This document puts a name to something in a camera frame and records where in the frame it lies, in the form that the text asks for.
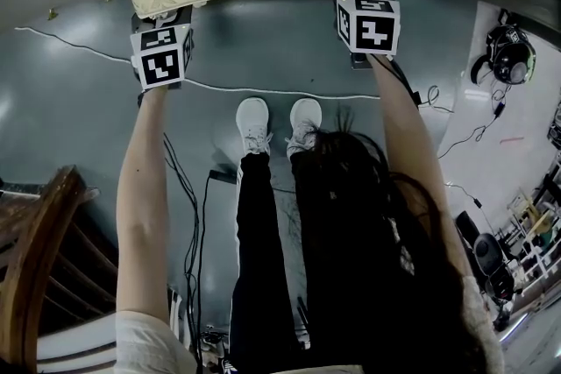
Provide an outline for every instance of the person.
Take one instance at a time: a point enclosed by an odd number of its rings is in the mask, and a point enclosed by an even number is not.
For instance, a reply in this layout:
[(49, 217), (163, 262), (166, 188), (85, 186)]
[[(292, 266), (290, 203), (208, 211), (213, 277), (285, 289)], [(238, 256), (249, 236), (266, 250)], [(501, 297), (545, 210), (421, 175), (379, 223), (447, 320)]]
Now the person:
[[(236, 115), (239, 278), (230, 362), (238, 372), (502, 371), (429, 133), (385, 58), (368, 55), (380, 90), (387, 161), (366, 136), (321, 131), (322, 111), (298, 100), (287, 156), (295, 177), (307, 278), (310, 348), (295, 337), (268, 168), (268, 110)], [(146, 93), (117, 191), (116, 373), (195, 373), (171, 333), (162, 145), (167, 91)]]

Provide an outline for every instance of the long dark hair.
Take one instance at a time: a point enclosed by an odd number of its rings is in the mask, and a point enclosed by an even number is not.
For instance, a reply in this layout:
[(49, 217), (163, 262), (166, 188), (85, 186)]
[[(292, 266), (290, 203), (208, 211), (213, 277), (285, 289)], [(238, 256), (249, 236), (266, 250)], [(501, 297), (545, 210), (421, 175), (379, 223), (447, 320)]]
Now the long dark hair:
[[(312, 349), (323, 339), (325, 352), (337, 353), (333, 363), (361, 363), (370, 372), (486, 372), (481, 344), (462, 317), (463, 282), (447, 257), (437, 205), (422, 182), (390, 172), (383, 151), (351, 134), (349, 120), (338, 128), (314, 131), (315, 147), (299, 153), (295, 169), (310, 313), (333, 313), (328, 328), (310, 331)], [(399, 183), (426, 204), (430, 234)], [(321, 284), (322, 274), (314, 264), (332, 280), (330, 290), (314, 287), (315, 298), (310, 281)]]

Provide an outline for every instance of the black pants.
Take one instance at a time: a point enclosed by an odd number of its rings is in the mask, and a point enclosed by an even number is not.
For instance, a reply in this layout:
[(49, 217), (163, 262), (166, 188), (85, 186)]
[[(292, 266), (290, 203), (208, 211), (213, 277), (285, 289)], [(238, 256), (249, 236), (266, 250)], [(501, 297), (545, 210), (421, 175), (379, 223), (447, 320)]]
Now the black pants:
[(248, 154), (241, 162), (239, 278), (231, 311), (231, 361), (242, 374), (359, 363), (354, 356), (356, 340), (347, 337), (356, 330), (353, 320), (359, 318), (348, 308), (361, 304), (344, 299), (352, 283), (360, 281), (359, 276), (349, 275), (360, 272), (359, 261), (352, 256), (354, 243), (341, 241), (348, 232), (341, 232), (345, 212), (332, 206), (331, 193), (317, 169), (302, 166), (301, 161), (301, 153), (291, 159), (299, 181), (296, 200), (308, 280), (311, 349), (298, 350), (295, 337), (269, 157)]

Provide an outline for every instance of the white cable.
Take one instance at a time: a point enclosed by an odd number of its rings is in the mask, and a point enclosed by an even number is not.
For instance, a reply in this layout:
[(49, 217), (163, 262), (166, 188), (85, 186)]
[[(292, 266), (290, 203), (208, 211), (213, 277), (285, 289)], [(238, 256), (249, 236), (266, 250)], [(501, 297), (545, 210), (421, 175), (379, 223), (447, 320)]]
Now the white cable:
[[(64, 39), (59, 38), (58, 36), (56, 36), (54, 34), (40, 32), (39, 30), (35, 30), (34, 28), (31, 28), (31, 27), (16, 27), (15, 30), (33, 32), (35, 34), (38, 34), (39, 36), (44, 36), (46, 38), (55, 38), (55, 39), (58, 39), (59, 41), (65, 43), (68, 46), (85, 50), (87, 52), (90, 52), (90, 53), (93, 53), (95, 55), (101, 56), (102, 58), (105, 58), (106, 60), (117, 61), (117, 62), (125, 62), (127, 64), (131, 64), (131, 61), (126, 60), (125, 58), (117, 58), (115, 56), (110, 56), (106, 53), (98, 52), (97, 50), (94, 50), (93, 48), (89, 48), (89, 47), (86, 47), (86, 46), (78, 46), (76, 44), (72, 44), (70, 42), (67, 42)], [(318, 95), (318, 94), (312, 94), (310, 92), (303, 92), (303, 91), (297, 91), (297, 90), (286, 91), (286, 90), (270, 90), (270, 89), (257, 89), (257, 88), (219, 88), (218, 86), (211, 86), (209, 84), (205, 84), (205, 83), (202, 83), (200, 81), (191, 80), (189, 78), (185, 78), (183, 81), (185, 81), (187, 83), (194, 84), (195, 86), (199, 86), (200, 88), (216, 90), (216, 91), (219, 91), (219, 92), (255, 92), (255, 93), (258, 93), (258, 94), (304, 95), (304, 96), (308, 96), (308, 97), (318, 98), (320, 100), (356, 100), (356, 99), (359, 99), (359, 98), (366, 99), (366, 100), (379, 100), (380, 99), (379, 95), (341, 95), (341, 96), (335, 96), (335, 95)]]
[(111, 61), (116, 61), (116, 62), (125, 62), (127, 64), (131, 64), (131, 62), (129, 60), (126, 60), (125, 58), (118, 58), (116, 56), (108, 55), (107, 53), (98, 52), (97, 50), (94, 50), (93, 48), (89, 48), (87, 46), (78, 46), (77, 44), (72, 44), (71, 42), (65, 41), (63, 38), (59, 38), (58, 36), (56, 36), (54, 34), (40, 32), (39, 30), (35, 30), (34, 28), (31, 28), (31, 27), (15, 27), (14, 30), (18, 30), (19, 32), (21, 32), (21, 31), (32, 32), (32, 33), (38, 34), (39, 36), (44, 36), (46, 38), (55, 38), (55, 39), (65, 43), (67, 46), (71, 46), (71, 47), (74, 47), (74, 48), (79, 48), (81, 50), (85, 50), (86, 52), (90, 52), (90, 53), (93, 53), (95, 55), (101, 56), (102, 58), (105, 58), (106, 60), (111, 60)]

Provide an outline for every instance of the black and white marker cube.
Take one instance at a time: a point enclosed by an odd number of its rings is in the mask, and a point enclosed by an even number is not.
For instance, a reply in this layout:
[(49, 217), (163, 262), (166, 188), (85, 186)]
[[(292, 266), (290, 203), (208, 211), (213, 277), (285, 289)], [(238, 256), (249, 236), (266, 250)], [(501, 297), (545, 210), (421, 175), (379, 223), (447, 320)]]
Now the black and white marker cube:
[(182, 24), (131, 35), (131, 61), (143, 90), (185, 79), (193, 52), (192, 32), (190, 24)]
[(337, 31), (353, 53), (395, 55), (400, 3), (392, 0), (337, 0)]

